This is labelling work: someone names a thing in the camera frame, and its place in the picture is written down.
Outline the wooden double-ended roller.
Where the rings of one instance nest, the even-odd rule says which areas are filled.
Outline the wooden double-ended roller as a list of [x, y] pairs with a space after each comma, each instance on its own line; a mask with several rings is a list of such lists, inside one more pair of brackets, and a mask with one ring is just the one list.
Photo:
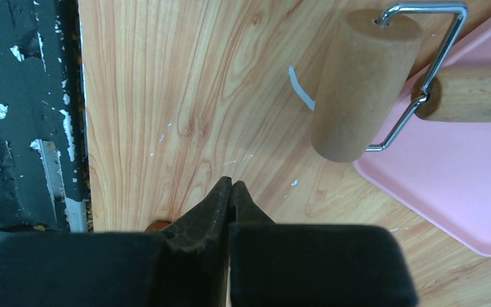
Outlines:
[[[412, 100], [386, 138], [373, 138], [387, 118], [422, 43], [413, 13], [453, 20], [427, 71], [414, 83]], [[411, 1], [385, 10], [355, 10], [336, 28], [313, 111], [311, 144], [333, 162], [351, 162], [364, 152], [390, 146], [409, 119], [491, 122], [491, 66], [443, 67], [467, 20], [462, 1]]]

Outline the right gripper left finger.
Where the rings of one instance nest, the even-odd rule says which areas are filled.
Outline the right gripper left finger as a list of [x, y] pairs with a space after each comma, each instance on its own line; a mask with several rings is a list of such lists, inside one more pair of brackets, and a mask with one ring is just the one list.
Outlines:
[[0, 240], [0, 306], [224, 306], [232, 181], [152, 232]]

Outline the pink plastic tray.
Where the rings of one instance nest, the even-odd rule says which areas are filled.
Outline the pink plastic tray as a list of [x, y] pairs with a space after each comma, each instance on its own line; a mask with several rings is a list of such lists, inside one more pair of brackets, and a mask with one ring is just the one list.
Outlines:
[[432, 90], [390, 147], [356, 170], [479, 255], [491, 256], [491, 17], [451, 48]]

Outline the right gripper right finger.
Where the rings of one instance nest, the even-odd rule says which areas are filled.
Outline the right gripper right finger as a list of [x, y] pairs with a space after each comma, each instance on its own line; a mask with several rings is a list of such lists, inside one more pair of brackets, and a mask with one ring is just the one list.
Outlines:
[[397, 240], [367, 224], [277, 224], [245, 183], [230, 194], [233, 306], [417, 306]]

